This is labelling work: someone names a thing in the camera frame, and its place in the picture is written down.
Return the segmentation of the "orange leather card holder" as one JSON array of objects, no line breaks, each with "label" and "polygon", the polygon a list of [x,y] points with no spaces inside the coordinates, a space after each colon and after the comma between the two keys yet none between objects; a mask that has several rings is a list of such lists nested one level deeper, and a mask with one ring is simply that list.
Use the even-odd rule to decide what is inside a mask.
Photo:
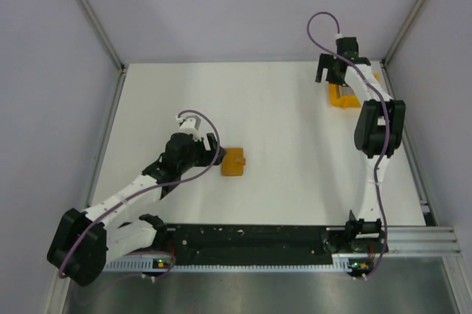
[{"label": "orange leather card holder", "polygon": [[221,162],[221,175],[226,177],[242,176],[245,165],[246,158],[242,147],[227,148],[226,155]]}]

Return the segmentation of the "yellow plastic bin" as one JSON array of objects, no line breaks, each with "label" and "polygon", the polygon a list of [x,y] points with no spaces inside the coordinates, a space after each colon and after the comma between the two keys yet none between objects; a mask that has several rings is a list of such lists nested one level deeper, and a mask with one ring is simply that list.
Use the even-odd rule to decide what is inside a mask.
[{"label": "yellow plastic bin", "polygon": [[372,90],[378,91],[380,85],[377,77],[372,72],[358,73],[349,68],[345,74],[345,84],[329,83],[329,103],[337,108],[360,108],[364,102],[379,101],[378,95]]}]

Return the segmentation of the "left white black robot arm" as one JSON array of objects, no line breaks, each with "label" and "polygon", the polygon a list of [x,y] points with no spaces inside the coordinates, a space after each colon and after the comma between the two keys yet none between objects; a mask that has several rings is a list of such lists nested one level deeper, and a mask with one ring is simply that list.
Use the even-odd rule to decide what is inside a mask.
[{"label": "left white black robot arm", "polygon": [[164,152],[124,189],[82,211],[71,208],[59,221],[46,255],[59,279],[90,285],[115,259],[140,248],[162,251],[167,235],[143,217],[133,216],[219,165],[225,149],[218,132],[194,139],[174,133]]}]

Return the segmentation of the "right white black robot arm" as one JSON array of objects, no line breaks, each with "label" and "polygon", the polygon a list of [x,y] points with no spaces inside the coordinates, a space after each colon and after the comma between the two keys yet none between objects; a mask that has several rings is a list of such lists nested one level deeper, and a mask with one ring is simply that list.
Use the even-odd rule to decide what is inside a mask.
[{"label": "right white black robot arm", "polygon": [[354,252],[363,251],[373,237],[386,242],[388,228],[381,189],[390,159],[403,137],[406,104],[389,95],[375,77],[370,61],[358,53],[355,37],[336,35],[336,51],[319,56],[316,82],[348,87],[361,104],[354,130],[354,145],[364,163],[361,201],[350,211],[344,243]]}]

